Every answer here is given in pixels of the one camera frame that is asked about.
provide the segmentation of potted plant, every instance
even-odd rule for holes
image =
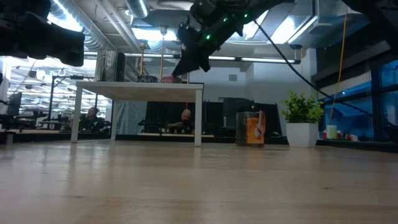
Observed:
[[[286,118],[287,140],[291,147],[315,147],[319,132],[318,122],[323,115],[322,102],[316,99],[316,93],[306,98],[304,93],[298,95],[289,91],[289,100],[281,103],[287,106],[282,110]]]

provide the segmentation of wooden table surface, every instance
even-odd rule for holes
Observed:
[[[160,136],[159,133],[138,133],[140,136]],[[169,134],[169,133],[162,133],[162,136],[167,137],[194,137],[193,134]],[[202,134],[202,138],[213,138],[214,135],[212,134]]]
[[[202,84],[179,83],[78,81],[76,86],[110,99],[184,103],[195,102],[196,90],[203,89]]]
[[[134,141],[0,148],[0,223],[397,220],[397,154]]]
[[[20,134],[19,129],[11,129],[9,130],[11,132],[15,132],[17,134]],[[27,133],[35,133],[35,134],[55,134],[59,133],[59,130],[48,130],[48,129],[23,129],[22,134],[27,134]]]

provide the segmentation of man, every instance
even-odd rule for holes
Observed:
[[[190,122],[191,120],[191,111],[184,110],[181,114],[181,121],[166,125],[166,128],[169,129],[191,129],[193,130],[193,124]]]
[[[98,109],[90,108],[87,115],[80,117],[80,129],[84,131],[100,131],[104,127],[104,120],[97,117]]]

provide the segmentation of vent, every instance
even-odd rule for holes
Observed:
[[[237,82],[237,81],[238,81],[238,75],[236,75],[236,74],[230,74],[230,75],[229,75],[229,81],[230,81],[230,82]]]
[[[29,78],[36,78],[37,72],[31,70],[27,75],[28,75]]]

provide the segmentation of ceiling duct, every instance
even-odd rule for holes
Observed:
[[[93,21],[72,0],[51,0],[50,16],[59,21],[74,19],[82,28],[85,37],[85,47],[88,50],[113,49],[115,46],[95,26]]]
[[[189,11],[193,2],[184,0],[148,0],[149,5],[159,10],[184,10]]]
[[[142,19],[149,14],[149,4],[147,0],[126,0],[126,4],[134,18]]]

